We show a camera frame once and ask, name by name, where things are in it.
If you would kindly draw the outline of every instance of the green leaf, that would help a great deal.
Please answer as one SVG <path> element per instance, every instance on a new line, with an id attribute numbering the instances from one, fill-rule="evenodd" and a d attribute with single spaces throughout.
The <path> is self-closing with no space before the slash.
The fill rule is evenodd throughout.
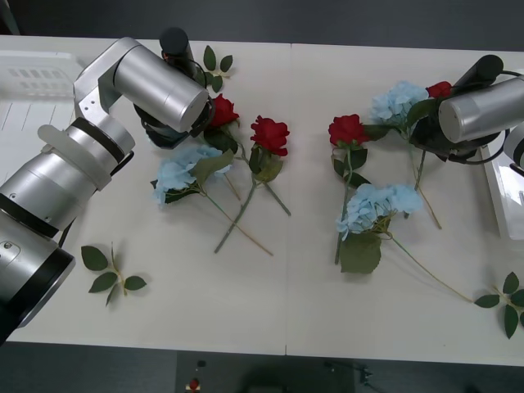
<path id="1" fill-rule="evenodd" d="M 255 175 L 255 179 L 262 183 L 272 182 L 282 170 L 283 165 L 284 161 L 271 160 L 258 174 Z"/>
<path id="2" fill-rule="evenodd" d="M 258 174 L 260 169 L 260 149 L 258 147 L 251 150 L 251 157 L 249 159 L 249 168 L 253 174 Z"/>
<path id="3" fill-rule="evenodd" d="M 99 272 L 100 270 L 107 269 L 107 258 L 96 247 L 83 246 L 82 260 L 84 261 L 85 267 L 94 272 Z"/>
<path id="4" fill-rule="evenodd" d="M 518 277 L 514 272 L 511 272 L 504 281 L 502 292 L 506 294 L 514 293 L 518 289 Z"/>
<path id="5" fill-rule="evenodd" d="M 204 80 L 204 74 L 202 74 L 202 71 L 200 71 L 200 69 L 196 72 L 195 81 L 198 84 L 200 84 L 203 88 L 206 87 L 206 82 Z"/>
<path id="6" fill-rule="evenodd" d="M 475 301 L 475 304 L 479 307 L 482 307 L 483 309 L 490 309 L 491 307 L 495 307 L 499 302 L 499 295 L 485 295 L 479 297 L 477 301 Z"/>
<path id="7" fill-rule="evenodd" d="M 504 330 L 506 331 L 506 336 L 508 338 L 511 338 L 515 333 L 517 325 L 518 313 L 511 305 L 507 305 L 506 310 L 504 311 Z"/>
<path id="8" fill-rule="evenodd" d="M 222 129 L 206 129 L 204 131 L 204 139 L 212 147 L 215 147 L 222 152 L 231 150 L 233 154 L 237 154 L 237 141 L 227 135 Z"/>
<path id="9" fill-rule="evenodd" d="M 231 68 L 231 65 L 233 64 L 233 56 L 229 55 L 226 56 L 222 61 L 220 62 L 220 70 L 222 72 L 228 72 Z"/>
<path id="10" fill-rule="evenodd" d="M 109 295 L 107 295 L 107 300 L 106 300 L 106 307 L 107 305 L 109 305 L 109 302 L 111 301 L 111 298 L 113 297 L 113 295 L 115 294 L 116 290 L 118 289 L 119 287 L 119 284 L 116 284 L 114 285 L 112 288 L 111 288 L 111 292 L 109 292 Z"/>
<path id="11" fill-rule="evenodd" d="M 394 127 L 385 124 L 364 124 L 364 133 L 372 141 L 384 138 Z"/>
<path id="12" fill-rule="evenodd" d="M 436 110 L 436 100 L 430 98 L 429 100 L 423 100 L 417 102 L 411 107 L 408 112 L 407 122 L 408 128 L 411 128 L 421 118 L 428 116 L 431 111 Z"/>
<path id="13" fill-rule="evenodd" d="M 342 272 L 370 274 L 380 262 L 381 243 L 375 233 L 350 233 L 341 244 Z"/>
<path id="14" fill-rule="evenodd" d="M 221 170 L 233 162 L 234 154 L 228 150 L 218 157 L 204 158 L 199 160 L 189 173 L 196 178 L 196 183 L 200 187 L 204 186 L 206 180 L 217 170 Z"/>
<path id="15" fill-rule="evenodd" d="M 139 276 L 131 276 L 125 280 L 124 288 L 129 291 L 137 291 L 144 288 L 147 283 Z"/>
<path id="16" fill-rule="evenodd" d="M 214 78 L 213 74 L 211 74 L 210 72 L 206 72 L 207 85 L 204 86 L 205 88 L 207 88 L 211 84 L 211 82 L 213 82 L 213 78 Z"/>
<path id="17" fill-rule="evenodd" d="M 221 76 L 218 75 L 213 78 L 213 81 L 211 82 L 211 87 L 213 88 L 213 91 L 215 93 L 218 93 L 220 91 L 220 89 L 222 88 L 222 83 L 223 80 Z"/>
<path id="18" fill-rule="evenodd" d="M 156 184 L 158 183 L 158 180 L 153 180 L 151 182 L 151 185 L 153 186 L 153 188 L 156 188 Z M 188 195 L 191 195 L 191 194 L 199 194 L 200 191 L 197 191 L 195 190 L 194 188 L 184 188 L 183 190 L 168 190 L 167 193 L 165 194 L 165 203 L 166 204 L 169 204 L 169 203 L 173 203 L 173 202 L 176 202 L 184 197 L 187 197 Z"/>
<path id="19" fill-rule="evenodd" d="M 105 291 L 115 285 L 118 276 L 113 272 L 106 272 L 101 276 L 98 276 L 93 282 L 89 293 L 97 293 Z"/>
<path id="20" fill-rule="evenodd" d="M 349 174 L 347 174 L 346 177 L 344 178 L 346 182 L 347 182 L 348 176 Z M 361 176 L 360 174 L 356 174 L 355 172 L 353 172 L 353 174 L 351 175 L 350 186 L 354 188 L 358 188 L 362 184 L 371 184 L 371 182 L 367 180 L 364 176 Z"/>
<path id="21" fill-rule="evenodd" d="M 524 307 L 524 289 L 513 293 L 511 295 L 511 302 L 517 307 Z"/>
<path id="22" fill-rule="evenodd" d="M 213 49 L 208 45 L 204 51 L 204 66 L 209 71 L 214 71 L 216 69 L 216 56 Z"/>
<path id="23" fill-rule="evenodd" d="M 351 168 L 353 170 L 362 167 L 368 159 L 368 149 L 353 150 L 351 152 Z"/>

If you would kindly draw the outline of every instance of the hydrangea stem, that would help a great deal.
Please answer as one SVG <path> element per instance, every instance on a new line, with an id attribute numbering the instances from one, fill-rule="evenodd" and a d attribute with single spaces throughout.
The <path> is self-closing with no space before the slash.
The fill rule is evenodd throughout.
<path id="1" fill-rule="evenodd" d="M 237 217 L 235 217 L 235 220 L 232 220 L 233 223 L 229 227 L 229 229 L 226 232 L 226 234 L 224 235 L 224 237 L 222 237 L 222 240 L 220 241 L 220 243 L 215 248 L 215 254 L 220 251 L 220 249 L 222 248 L 222 246 L 224 245 L 226 240 L 228 240 L 229 235 L 231 234 L 231 232 L 234 230 L 235 226 L 237 226 L 238 222 L 240 221 L 240 219 L 244 215 L 244 212 L 246 211 L 247 205 L 249 205 L 249 202 L 251 202 L 251 198 L 253 197 L 253 194 L 255 193 L 255 189 L 256 189 L 256 181 L 255 181 L 255 179 L 252 176 L 251 176 L 251 181 L 252 181 L 251 190 L 249 191 L 249 194 L 247 196 L 246 202 L 244 202 L 244 204 L 242 205 L 240 211 L 238 212 Z"/>
<path id="2" fill-rule="evenodd" d="M 351 181 L 351 177 L 353 176 L 353 167 L 351 166 L 351 150 L 347 149 L 346 152 L 347 152 L 348 166 L 350 167 L 350 173 L 347 176 L 346 190 L 344 191 L 344 205 L 342 205 L 342 219 L 344 219 L 344 216 L 347 213 L 347 202 L 348 202 L 348 199 L 350 198 L 350 181 Z M 338 260 L 340 258 L 342 237 L 343 237 L 342 233 L 339 233 L 338 239 L 337 239 L 337 252 L 335 252 L 335 264 L 338 264 Z"/>
<path id="3" fill-rule="evenodd" d="M 400 244 L 399 241 L 397 241 L 393 235 L 391 235 L 391 233 L 388 233 L 387 234 L 388 236 L 390 236 L 391 240 L 393 242 L 395 242 L 395 244 L 400 247 L 400 249 L 405 252 L 409 258 L 411 258 L 413 260 L 413 262 L 415 262 L 418 266 L 420 266 L 427 274 L 429 274 L 430 276 L 432 276 L 440 285 L 448 288 L 450 291 L 454 292 L 456 295 L 460 296 L 461 298 L 463 298 L 465 301 L 467 301 L 468 303 L 473 303 L 473 300 L 471 300 L 470 298 L 468 298 L 467 296 L 463 295 L 462 293 L 460 293 L 459 291 L 455 291 L 452 287 L 450 287 L 448 284 L 446 284 L 445 282 L 441 281 L 439 278 L 437 278 L 432 272 L 430 272 L 428 269 L 426 269 L 426 267 L 424 267 L 424 265 L 422 265 L 420 262 L 418 262 L 412 255 L 411 253 L 405 249 L 404 246 L 402 246 L 402 244 Z"/>
<path id="4" fill-rule="evenodd" d="M 411 144 L 409 144 L 408 150 L 409 150 L 409 159 L 411 160 L 411 168 L 413 170 L 413 176 L 415 177 L 415 182 L 416 182 L 415 190 L 420 192 L 422 199 L 426 202 L 426 205 L 431 213 L 431 217 L 435 221 L 435 225 L 438 227 L 438 229 L 442 229 L 442 226 L 440 225 L 440 222 L 438 218 L 436 217 L 435 212 L 433 211 L 433 208 L 431 207 L 429 201 L 427 200 L 426 196 L 424 195 L 424 192 L 422 191 L 422 188 L 420 187 L 420 179 L 422 177 L 422 167 L 424 166 L 424 159 L 426 158 L 426 155 L 425 155 L 426 151 L 423 151 L 422 160 L 420 162 L 420 166 L 418 168 L 418 174 L 417 174 L 417 170 L 415 169 L 415 160 L 413 158 L 413 151 L 412 151 Z"/>
<path id="5" fill-rule="evenodd" d="M 269 255 L 273 256 L 273 253 L 271 251 L 269 251 L 267 248 L 265 248 L 264 246 L 262 246 L 260 243 L 258 243 L 251 235 L 247 234 L 246 232 L 244 232 L 244 230 L 242 228 L 240 228 L 238 225 L 237 225 L 237 222 L 233 221 L 233 219 L 231 217 L 229 217 L 229 215 L 224 211 L 224 209 L 222 209 L 220 207 L 220 205 L 218 203 L 216 203 L 213 198 L 211 198 L 207 193 L 204 194 L 204 196 L 209 199 L 211 201 L 211 203 L 213 205 L 215 205 L 215 207 L 220 210 L 220 212 L 226 216 L 226 218 L 232 222 L 232 227 L 237 227 L 238 230 L 240 232 L 242 232 L 248 239 L 250 239 L 252 242 L 254 242 L 258 247 L 260 247 L 263 251 L 267 252 Z"/>

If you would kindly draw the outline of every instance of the black cable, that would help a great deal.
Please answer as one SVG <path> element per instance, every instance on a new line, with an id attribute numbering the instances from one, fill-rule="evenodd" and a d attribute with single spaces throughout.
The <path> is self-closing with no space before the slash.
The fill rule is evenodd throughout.
<path id="1" fill-rule="evenodd" d="M 500 156 L 503 151 L 504 151 L 504 143 L 506 142 L 506 138 L 508 137 L 509 135 L 509 129 L 507 129 L 505 131 L 505 135 L 504 135 L 504 141 L 502 142 L 502 146 L 500 147 L 500 149 L 494 154 L 492 155 L 491 157 L 488 157 L 484 160 L 479 160 L 479 161 L 468 161 L 468 160 L 461 160 L 460 158 L 458 157 L 449 157 L 449 160 L 451 162 L 457 162 L 459 164 L 465 164 L 465 165 L 483 165 L 483 164 L 487 164 L 488 162 L 491 162 L 492 160 L 494 160 L 495 158 L 497 158 L 498 156 Z"/>
<path id="2" fill-rule="evenodd" d="M 518 72 L 515 72 L 515 71 L 502 71 L 500 74 L 502 75 L 511 75 L 511 76 L 522 76 L 522 74 L 519 74 Z"/>

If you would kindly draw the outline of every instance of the leaf sprig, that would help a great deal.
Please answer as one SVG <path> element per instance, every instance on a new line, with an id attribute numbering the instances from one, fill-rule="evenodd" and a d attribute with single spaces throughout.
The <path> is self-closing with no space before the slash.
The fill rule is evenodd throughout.
<path id="1" fill-rule="evenodd" d="M 204 88 L 211 86 L 215 93 L 218 93 L 224 85 L 224 78 L 228 79 L 226 73 L 233 65 L 233 56 L 227 55 L 220 61 L 219 70 L 217 70 L 217 58 L 215 51 L 208 45 L 204 51 L 204 66 L 206 67 L 206 77 L 201 70 L 196 73 L 196 81 Z"/>
<path id="2" fill-rule="evenodd" d="M 504 331 L 511 338 L 517 330 L 519 314 L 521 325 L 524 327 L 524 289 L 518 289 L 520 282 L 517 275 L 511 272 L 504 281 L 501 293 L 497 286 L 493 286 L 495 294 L 484 295 L 475 301 L 475 304 L 483 309 L 491 309 L 500 303 L 502 298 L 506 305 L 504 307 Z"/>
<path id="3" fill-rule="evenodd" d="M 95 281 L 89 289 L 89 293 L 98 293 L 111 289 L 106 299 L 106 306 L 109 305 L 118 287 L 122 287 L 124 296 L 127 296 L 127 291 L 137 291 L 147 285 L 144 279 L 139 276 L 131 276 L 124 279 L 124 276 L 116 266 L 115 252 L 112 244 L 111 262 L 107 260 L 106 256 L 100 250 L 93 246 L 82 247 L 82 261 L 85 267 L 93 272 L 101 272 L 109 269 L 108 272 L 95 278 Z"/>

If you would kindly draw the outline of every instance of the white table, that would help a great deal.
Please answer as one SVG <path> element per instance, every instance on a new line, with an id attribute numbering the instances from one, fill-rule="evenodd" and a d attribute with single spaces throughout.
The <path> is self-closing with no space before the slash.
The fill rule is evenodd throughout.
<path id="1" fill-rule="evenodd" d="M 9 49 L 72 52 L 89 61 L 111 40 L 1 38 Z M 158 51 L 158 45 L 144 42 Z M 204 43 L 193 43 L 200 60 Z M 13 341 L 135 346 L 224 352 L 405 359 L 524 365 L 524 332 L 509 341 L 494 310 L 469 305 L 438 287 L 395 249 L 382 248 L 371 276 L 341 274 L 333 264 L 334 219 L 343 187 L 332 171 L 328 126 L 334 116 L 366 119 L 371 98 L 398 80 L 428 86 L 455 81 L 482 52 L 376 47 L 213 43 L 235 56 L 235 75 L 224 96 L 241 115 L 247 141 L 258 115 L 286 121 L 290 155 L 274 187 L 290 207 L 288 219 L 259 190 L 242 226 L 275 256 L 267 257 L 240 233 L 218 255 L 212 250 L 228 223 L 198 196 L 165 211 L 151 201 L 148 182 L 158 153 L 138 117 L 121 100 L 115 116 L 137 140 L 137 155 L 93 198 L 65 248 L 79 257 L 86 244 L 115 242 L 124 272 L 149 278 L 147 290 L 119 298 L 89 295 L 94 276 L 81 263 L 46 308 Z M 522 68 L 524 54 L 500 53 L 507 69 Z M 376 184 L 412 181 L 405 147 L 394 136 L 369 144 L 359 172 Z M 246 195 L 248 173 L 234 182 Z M 524 278 L 517 245 L 500 240 L 482 167 L 425 165 L 422 189 L 438 215 L 426 211 L 391 230 L 437 276 L 476 298 L 515 271 Z M 237 203 L 224 185 L 212 189 L 232 214 Z M 108 224 L 110 206 L 119 218 Z M 143 261 L 155 256 L 146 266 Z"/>
<path id="2" fill-rule="evenodd" d="M 483 52 L 294 45 L 292 55 L 291 210 L 287 353 L 367 359 L 524 365 L 524 329 L 509 341 L 493 309 L 442 289 L 394 243 L 382 246 L 371 276 L 341 274 L 333 264 L 343 186 L 333 172 L 328 125 L 333 116 L 368 118 L 374 95 L 402 79 L 421 86 L 454 82 Z M 524 53 L 499 53 L 507 69 Z M 369 143 L 360 173 L 372 183 L 413 181 L 395 135 Z M 390 230 L 437 277 L 477 298 L 508 273 L 524 278 L 524 258 L 500 240 L 482 167 L 431 156 L 422 189 L 443 230 L 426 211 Z"/>

